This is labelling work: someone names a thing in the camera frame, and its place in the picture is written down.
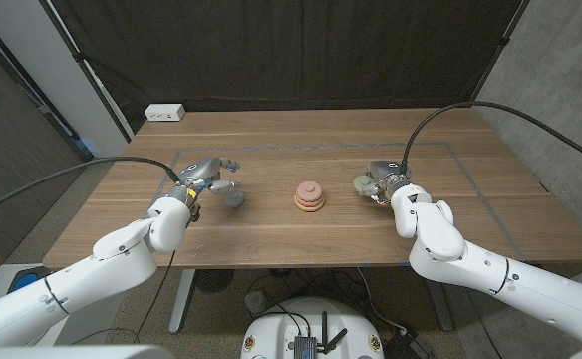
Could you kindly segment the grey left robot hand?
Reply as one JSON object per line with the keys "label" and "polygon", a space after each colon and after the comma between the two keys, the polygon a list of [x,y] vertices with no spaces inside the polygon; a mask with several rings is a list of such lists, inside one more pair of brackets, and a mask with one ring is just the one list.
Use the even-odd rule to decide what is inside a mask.
{"label": "grey left robot hand", "polygon": [[237,183],[222,179],[220,170],[226,169],[235,173],[239,168],[240,164],[229,158],[205,158],[197,161],[180,172],[179,184],[175,185],[166,197],[192,204],[206,189],[214,194],[231,191]]}

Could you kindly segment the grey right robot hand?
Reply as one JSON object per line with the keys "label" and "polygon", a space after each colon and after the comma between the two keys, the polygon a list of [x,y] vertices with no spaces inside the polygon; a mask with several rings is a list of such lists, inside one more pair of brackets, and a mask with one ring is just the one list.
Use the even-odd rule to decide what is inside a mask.
{"label": "grey right robot hand", "polygon": [[410,172],[401,173],[401,165],[391,161],[373,161],[365,172],[354,179],[358,195],[365,196],[379,205],[387,205],[399,188],[411,184]]}

